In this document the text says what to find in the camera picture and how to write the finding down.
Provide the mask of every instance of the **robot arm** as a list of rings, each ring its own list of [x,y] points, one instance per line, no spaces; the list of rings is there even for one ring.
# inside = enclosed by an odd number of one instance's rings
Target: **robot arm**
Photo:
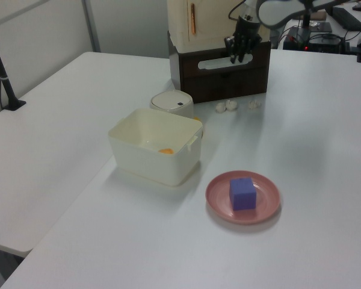
[[[261,24],[269,29],[285,25],[295,16],[311,14],[348,0],[246,0],[241,5],[233,36],[224,39],[232,63],[251,53],[261,41]]]

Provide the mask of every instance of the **bin handle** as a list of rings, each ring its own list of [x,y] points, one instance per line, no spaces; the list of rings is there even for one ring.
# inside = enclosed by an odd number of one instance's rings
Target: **bin handle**
[[[192,144],[198,139],[198,136],[193,136],[192,139],[187,143],[187,150],[191,152]]]

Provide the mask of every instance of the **black stand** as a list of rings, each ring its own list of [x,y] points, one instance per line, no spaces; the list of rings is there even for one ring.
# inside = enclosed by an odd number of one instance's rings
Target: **black stand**
[[[8,79],[8,75],[1,61],[1,57],[0,57],[0,80],[8,96],[8,105],[5,106],[3,109],[14,111],[26,104],[25,101],[20,101],[15,97],[10,80]]]

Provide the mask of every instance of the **orange object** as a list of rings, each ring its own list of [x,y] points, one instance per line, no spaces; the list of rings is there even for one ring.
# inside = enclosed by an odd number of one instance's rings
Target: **orange object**
[[[172,155],[174,151],[172,149],[160,149],[158,152],[161,152],[162,154]]]

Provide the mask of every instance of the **blue sponge block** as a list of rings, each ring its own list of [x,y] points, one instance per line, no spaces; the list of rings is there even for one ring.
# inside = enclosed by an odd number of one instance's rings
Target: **blue sponge block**
[[[230,201],[234,211],[255,209],[257,192],[251,178],[230,180]]]

